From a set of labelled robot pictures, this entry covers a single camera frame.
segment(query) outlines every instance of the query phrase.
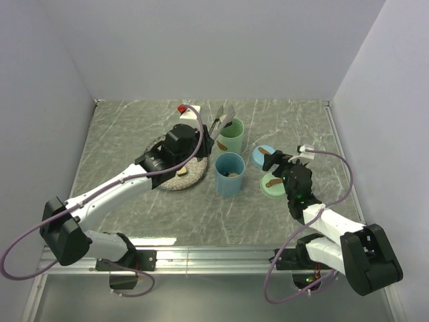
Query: brown food item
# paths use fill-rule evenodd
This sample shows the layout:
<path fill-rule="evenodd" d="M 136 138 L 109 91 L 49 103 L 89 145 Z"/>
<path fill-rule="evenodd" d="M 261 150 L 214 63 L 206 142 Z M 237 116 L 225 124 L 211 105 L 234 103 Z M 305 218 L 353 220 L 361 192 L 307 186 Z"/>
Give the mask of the brown food item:
<path fill-rule="evenodd" d="M 266 149 L 262 148 L 261 146 L 258 147 L 259 152 L 261 152 L 262 154 L 271 154 L 269 153 Z"/>
<path fill-rule="evenodd" d="M 226 146 L 224 146 L 223 144 L 221 144 L 219 141 L 216 141 L 216 144 L 219 147 L 219 149 L 221 149 L 222 151 L 228 150 L 228 148 Z"/>
<path fill-rule="evenodd" d="M 276 178 L 276 179 L 271 179 L 270 181 L 268 181 L 265 186 L 267 188 L 272 187 L 275 184 L 279 184 L 279 183 L 283 183 L 283 180 L 281 178 Z"/>

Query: green cup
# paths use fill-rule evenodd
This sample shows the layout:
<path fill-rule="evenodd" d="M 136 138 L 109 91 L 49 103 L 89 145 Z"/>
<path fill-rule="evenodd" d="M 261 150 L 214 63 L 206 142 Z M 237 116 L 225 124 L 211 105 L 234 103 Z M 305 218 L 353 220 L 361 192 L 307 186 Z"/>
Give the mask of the green cup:
<path fill-rule="evenodd" d="M 241 153 L 241 144 L 243 143 L 244 124 L 236 117 L 232 120 L 233 124 L 221 131 L 216 140 L 219 154 L 225 152 Z"/>

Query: red light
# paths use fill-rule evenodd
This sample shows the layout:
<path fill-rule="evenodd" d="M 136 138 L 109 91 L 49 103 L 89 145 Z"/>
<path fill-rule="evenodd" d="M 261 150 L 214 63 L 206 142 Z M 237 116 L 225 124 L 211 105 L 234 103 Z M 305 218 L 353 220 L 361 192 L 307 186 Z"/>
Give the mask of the red light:
<path fill-rule="evenodd" d="M 185 113 L 185 111 L 186 111 L 187 109 L 188 109 L 188 108 L 187 108 L 187 107 L 185 107 L 185 105 L 184 105 L 184 104 L 180 104 L 180 105 L 178 106 L 178 108 L 177 108 L 177 110 L 180 112 L 180 114 Z"/>

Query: blue cup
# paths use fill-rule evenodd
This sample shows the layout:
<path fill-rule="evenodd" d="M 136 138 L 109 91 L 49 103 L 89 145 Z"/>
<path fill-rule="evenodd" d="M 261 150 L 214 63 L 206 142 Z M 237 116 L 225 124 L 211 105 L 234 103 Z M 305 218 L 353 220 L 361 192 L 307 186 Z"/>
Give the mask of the blue cup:
<path fill-rule="evenodd" d="M 241 190 L 246 168 L 244 160 L 236 153 L 221 154 L 214 163 L 216 168 L 216 191 L 224 197 L 233 197 Z"/>

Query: cable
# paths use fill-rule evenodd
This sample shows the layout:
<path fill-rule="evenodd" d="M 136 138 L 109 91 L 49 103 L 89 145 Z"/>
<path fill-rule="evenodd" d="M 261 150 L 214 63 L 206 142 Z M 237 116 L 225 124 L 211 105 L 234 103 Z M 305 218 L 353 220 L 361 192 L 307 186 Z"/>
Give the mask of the cable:
<path fill-rule="evenodd" d="M 198 124 L 199 124 L 199 126 L 200 126 L 200 136 L 199 136 L 199 138 L 198 138 L 198 143 L 197 143 L 197 145 L 196 145 L 196 147 L 195 147 L 195 150 L 193 151 L 193 153 L 191 153 L 191 155 L 185 160 L 185 161 L 183 161 L 183 162 L 181 162 L 181 163 L 179 163 L 178 165 L 176 165 L 176 166 L 173 166 L 173 167 L 171 167 L 171 168 L 168 168 L 168 169 L 165 169 L 165 170 L 161 170 L 161 171 L 154 171 L 154 172 L 147 172 L 147 173 L 143 173 L 143 174 L 134 174 L 134 175 L 131 175 L 131 176 L 127 176 L 126 178 L 124 178 L 123 179 L 123 181 L 121 182 L 120 180 L 117 180 L 117 181 L 115 181 L 115 182 L 112 182 L 112 183 L 110 183 L 110 184 L 108 184 L 107 186 L 104 186 L 103 188 L 101 188 L 101 189 L 99 189 L 98 191 L 96 191 L 95 193 L 93 193 L 91 196 L 89 196 L 89 197 L 87 197 L 86 199 L 84 199 L 83 201 L 82 201 L 82 205 L 85 205 L 85 204 L 87 204 L 89 201 L 91 201 L 91 200 L 93 200 L 94 198 L 96 198 L 97 196 L 99 196 L 99 195 L 101 195 L 102 193 L 104 193 L 105 191 L 108 191 L 109 189 L 111 189 L 111 188 L 113 188 L 114 186 L 116 186 L 116 185 L 118 185 L 118 184 L 122 184 L 124 181 L 128 181 L 128 180 L 133 180 L 133 179 L 136 179 L 136 178 L 143 178 L 143 177 L 145 177 L 145 176 L 157 176 L 157 175 L 161 175 L 161 174 L 165 174 L 165 173 L 168 173 L 168 172 L 171 172 L 171 171 L 175 171 L 175 170 L 177 170 L 177 169 L 180 169 L 180 168 L 182 168 L 186 163 L 188 163 L 195 155 L 196 155 L 196 153 L 198 152 L 198 150 L 200 149 L 200 147 L 201 147 L 201 144 L 202 144 L 202 139 L 203 139 L 203 131 L 204 131 L 204 126 L 203 126 L 203 124 L 202 124 L 202 119 L 201 119 L 201 116 L 200 116 L 200 114 L 198 113 L 198 111 L 197 110 L 195 110 L 195 108 L 193 108 L 192 106 L 190 106 L 190 105 L 185 105 L 187 108 L 189 108 L 191 111 L 193 111 L 194 113 L 195 113 L 195 115 L 196 115 L 196 118 L 197 118 L 197 120 L 198 120 Z M 39 224 L 37 224 L 37 225 L 35 225 L 34 227 L 32 227 L 31 229 L 29 229 L 29 230 L 27 230 L 25 233 L 23 233 L 23 234 L 21 234 L 20 236 L 18 236 L 7 248 L 6 248 L 6 250 L 5 250 L 5 252 L 3 253 L 3 255 L 1 256 L 1 262 L 0 262 L 0 273 L 4 276 L 4 277 L 6 277 L 6 278 L 8 278 L 8 279 L 10 279 L 10 280 L 29 280 L 30 278 L 34 278 L 34 277 L 36 277 L 36 276 L 38 276 L 38 275 L 40 275 L 40 274 L 43 274 L 44 272 L 46 272 L 47 270 L 49 270 L 53 265 L 55 265 L 55 264 L 57 264 L 58 263 L 58 261 L 57 260 L 55 260 L 55 261 L 53 261 L 51 264 L 49 264 L 49 265 L 47 265 L 44 269 L 42 269 L 42 270 L 39 270 L 39 271 L 37 271 L 37 272 L 35 272 L 35 273 L 33 273 L 33 274 L 29 274 L 29 275 L 25 275 L 25 276 L 14 276 L 14 275 L 11 275 L 10 273 L 8 273 L 7 271 L 6 271 L 6 269 L 5 269 L 5 261 L 6 261 L 6 257 L 7 257 L 7 255 L 9 254 L 9 252 L 12 250 L 12 248 L 13 247 L 15 247 L 15 245 L 16 244 L 18 244 L 23 238 L 25 238 L 25 237 L 27 237 L 30 233 L 32 233 L 33 231 L 35 231 L 35 230 L 37 230 L 37 229 L 39 229 L 40 227 L 42 227 L 42 226 L 45 226 L 46 224 L 48 224 L 48 223 L 50 223 L 50 222 L 52 222 L 52 221 L 54 221 L 54 220 L 57 220 L 58 218 L 61 218 L 62 216 L 64 216 L 64 215 L 66 215 L 66 214 L 68 214 L 68 213 L 71 213 L 71 212 L 73 212 L 73 211 L 75 211 L 75 210 L 77 210 L 79 207 L 81 207 L 81 205 L 74 205 L 73 207 L 71 207 L 71 208 L 69 208 L 69 209 L 67 209 L 67 210 L 64 210 L 64 211 L 61 211 L 60 213 L 58 213 L 58 214 L 56 214 L 56 215 L 54 215 L 54 216 L 52 216 L 51 218 L 48 218 L 48 219 L 46 219 L 46 220 L 43 220 L 41 223 L 39 223 Z M 116 267 L 118 267 L 118 268 L 120 268 L 120 269 L 122 269 L 122 270 L 130 270 L 130 271 L 132 271 L 132 272 L 137 272 L 138 274 L 143 274 L 143 275 L 146 275 L 146 276 L 149 276 L 152 280 L 153 280 L 153 282 L 154 282 L 154 284 L 155 284 L 155 280 L 154 280 L 154 278 L 151 276 L 151 275 L 149 275 L 148 273 L 145 273 L 145 272 L 142 272 L 142 271 L 136 271 L 136 270 L 132 270 L 132 269 L 130 269 L 130 268 L 126 268 L 126 267 L 123 267 L 123 266 L 120 266 L 120 265 L 117 265 L 116 264 Z"/>
<path fill-rule="evenodd" d="M 308 223 L 306 223 L 305 225 L 303 225 L 302 227 L 298 228 L 291 236 L 289 236 L 288 240 L 286 240 L 286 242 L 283 244 L 283 246 L 279 249 L 279 251 L 277 252 L 277 254 L 274 256 L 273 261 L 271 262 L 271 265 L 269 266 L 267 275 L 265 276 L 265 280 L 263 281 L 263 296 L 265 297 L 265 300 L 268 303 L 271 304 L 283 304 L 286 303 L 300 295 L 303 295 L 308 289 L 312 288 L 313 286 L 317 285 L 318 283 L 322 282 L 323 280 L 327 279 L 329 276 L 332 276 L 333 274 L 335 274 L 335 270 L 331 270 L 329 272 L 329 274 L 323 276 L 322 278 L 319 278 L 318 280 L 314 281 L 313 283 L 311 283 L 310 285 L 306 286 L 305 288 L 303 288 L 302 290 L 299 290 L 297 293 L 286 297 L 285 299 L 282 300 L 272 300 L 268 297 L 268 282 L 269 279 L 271 278 L 271 274 L 273 272 L 274 266 L 277 263 L 279 257 L 282 255 L 283 251 L 285 250 L 285 248 L 289 245 L 289 243 L 301 232 L 304 231 L 306 228 L 309 228 L 313 223 L 315 223 L 316 221 L 318 221 L 320 219 L 320 217 L 322 217 L 323 211 L 328 208 L 331 207 L 333 205 L 336 205 L 338 203 L 342 203 L 351 193 L 351 189 L 353 187 L 353 171 L 351 170 L 350 164 L 347 162 L 346 159 L 344 159 L 342 156 L 333 153 L 333 152 L 327 152 L 327 151 L 317 151 L 317 150 L 306 150 L 306 152 L 312 152 L 312 153 L 319 153 L 319 154 L 327 154 L 329 156 L 336 156 L 337 158 L 341 159 L 345 165 L 347 166 L 347 168 L 349 169 L 349 174 L 350 174 L 350 184 L 349 184 L 349 189 L 347 190 L 347 192 L 345 193 L 345 195 L 340 198 L 337 201 L 334 201 L 333 203 L 327 203 L 325 205 L 325 208 L 321 208 L 319 210 L 319 212 L 317 213 L 317 216 L 309 221 Z"/>

